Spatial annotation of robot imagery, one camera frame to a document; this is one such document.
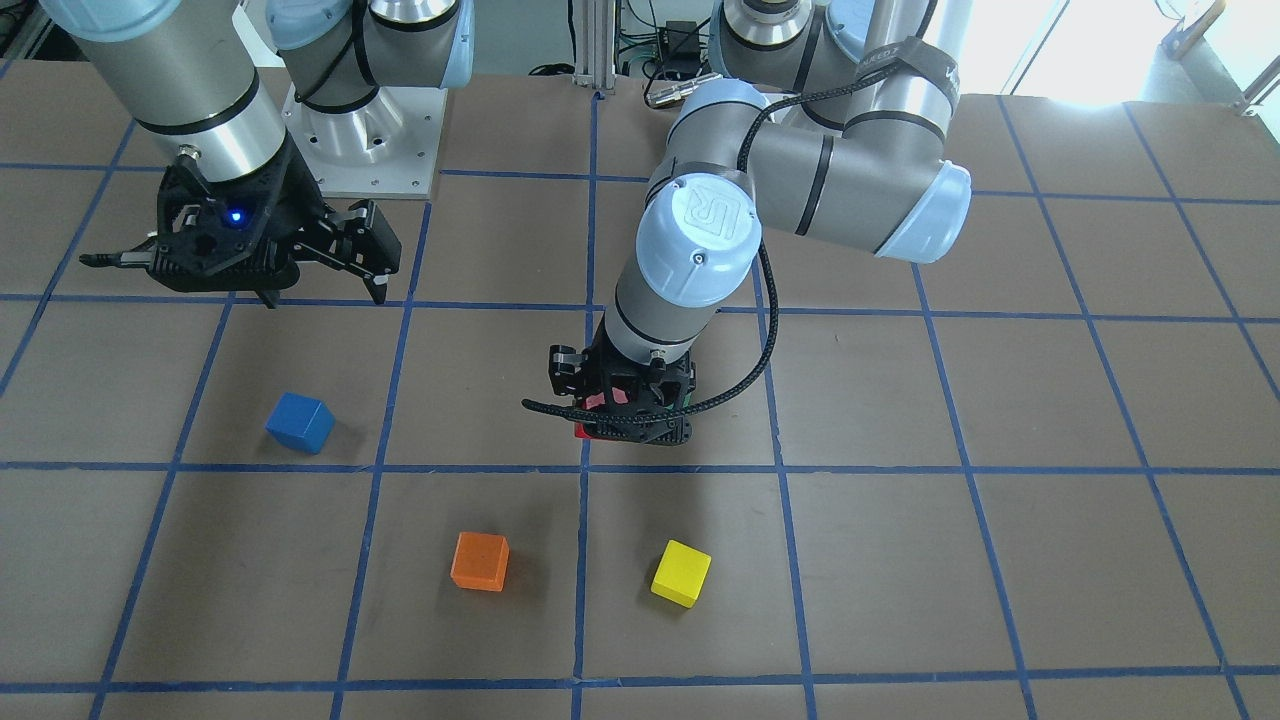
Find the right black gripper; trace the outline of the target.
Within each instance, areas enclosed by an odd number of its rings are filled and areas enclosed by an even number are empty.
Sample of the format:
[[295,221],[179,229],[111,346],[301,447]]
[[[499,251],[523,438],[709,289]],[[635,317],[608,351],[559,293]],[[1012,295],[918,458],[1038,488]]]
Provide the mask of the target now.
[[[389,279],[401,269],[402,243],[376,201],[358,200],[344,211],[329,208],[288,135],[255,173],[255,188],[265,193],[256,209],[265,218],[260,254],[268,281],[297,281],[298,261],[321,263],[360,278],[374,304],[387,302]],[[268,309],[276,309],[282,299],[276,288],[255,293]]]

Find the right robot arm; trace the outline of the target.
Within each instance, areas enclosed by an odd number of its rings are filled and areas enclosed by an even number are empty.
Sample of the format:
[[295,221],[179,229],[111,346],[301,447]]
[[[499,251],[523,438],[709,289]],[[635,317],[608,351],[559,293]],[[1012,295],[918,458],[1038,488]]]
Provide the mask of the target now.
[[416,158],[393,88],[465,87],[471,1],[270,1],[271,42],[293,82],[279,108],[229,1],[45,1],[49,18],[168,155],[155,229],[90,268],[141,269],[180,293],[251,292],[275,307],[319,263],[387,301],[402,245],[371,199],[323,197],[305,147],[329,164]]

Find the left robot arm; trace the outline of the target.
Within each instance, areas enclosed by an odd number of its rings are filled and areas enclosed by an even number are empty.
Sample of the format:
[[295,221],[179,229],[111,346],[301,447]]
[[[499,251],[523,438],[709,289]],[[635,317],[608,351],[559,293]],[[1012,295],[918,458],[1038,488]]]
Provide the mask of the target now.
[[[593,342],[550,350],[589,439],[681,445],[690,416],[765,370],[778,299],[768,229],[928,264],[957,238],[969,172],[943,156],[970,1],[722,1],[717,73],[685,100],[652,174],[634,249]],[[758,266],[769,325],[733,387],[692,401],[691,350]]]

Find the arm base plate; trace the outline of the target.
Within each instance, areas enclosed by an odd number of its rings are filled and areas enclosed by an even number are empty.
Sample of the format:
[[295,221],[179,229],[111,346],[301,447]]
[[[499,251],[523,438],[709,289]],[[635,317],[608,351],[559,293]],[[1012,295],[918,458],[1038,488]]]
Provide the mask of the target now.
[[383,87],[351,113],[288,99],[282,117],[323,196],[429,200],[448,99],[444,88]]

